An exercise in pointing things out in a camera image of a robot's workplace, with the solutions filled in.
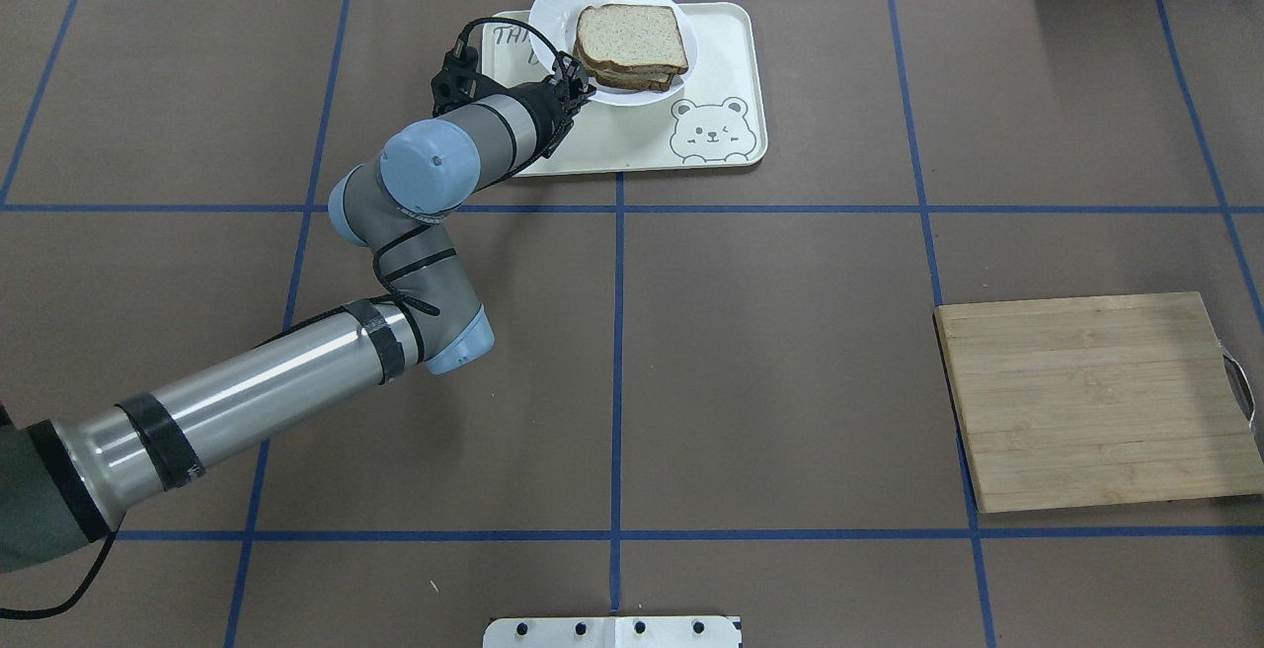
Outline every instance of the wooden cutting board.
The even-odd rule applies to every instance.
[[[935,320],[980,512],[1264,491],[1196,292],[940,306]]]

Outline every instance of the blue joint cap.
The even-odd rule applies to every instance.
[[[351,174],[355,174],[355,168],[353,168]],[[363,239],[351,230],[351,224],[346,220],[346,208],[343,206],[343,197],[346,192],[346,179],[351,179],[351,174],[344,176],[343,181],[339,181],[337,186],[334,186],[334,192],[329,195],[329,220],[334,224],[334,230],[337,230],[343,237],[350,240],[355,246],[368,248]]]
[[[451,345],[444,346],[437,355],[426,361],[430,374],[447,374],[450,370],[474,361],[485,355],[495,345],[495,333],[492,333],[492,325],[487,321],[487,311],[478,306],[478,315],[470,320],[469,325],[453,339]]]
[[[482,162],[474,140],[442,119],[423,119],[388,140],[379,159],[382,183],[399,206],[437,215],[461,206],[478,186]]]

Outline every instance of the plate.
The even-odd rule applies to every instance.
[[[619,87],[608,87],[593,81],[597,85],[597,92],[593,93],[593,100],[595,102],[605,102],[608,105],[619,106],[636,106],[636,105],[648,105],[650,102],[659,102],[660,100],[666,100],[667,97],[676,95],[689,76],[698,71],[698,35],[694,34],[694,27],[689,23],[689,16],[685,11],[680,10],[672,0],[536,0],[531,4],[531,13],[527,15],[527,23],[540,29],[549,38],[554,45],[560,51],[570,52],[575,47],[575,28],[579,23],[579,14],[588,6],[600,6],[604,4],[637,4],[637,5],[650,5],[650,6],[671,6],[671,10],[676,11],[676,23],[680,25],[680,37],[685,42],[685,56],[689,58],[689,71],[684,75],[678,75],[671,78],[671,86],[662,93],[656,93],[653,90],[623,90]],[[541,63],[551,63],[552,53],[549,48],[542,44],[542,42],[535,35],[531,37],[531,48],[536,53],[536,58]]]

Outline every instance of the metal tube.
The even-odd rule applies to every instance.
[[[404,315],[396,306],[377,309],[403,347],[406,364],[416,365],[417,344]],[[153,395],[210,467],[379,381],[382,365],[368,333],[351,315],[334,315]],[[57,428],[110,527],[119,527],[126,509],[162,491],[123,411]]]

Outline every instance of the cartoon bear face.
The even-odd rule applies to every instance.
[[[671,104],[671,116],[676,117],[671,150],[685,163],[748,160],[756,136],[746,111],[741,97],[727,97],[718,105],[676,100]]]

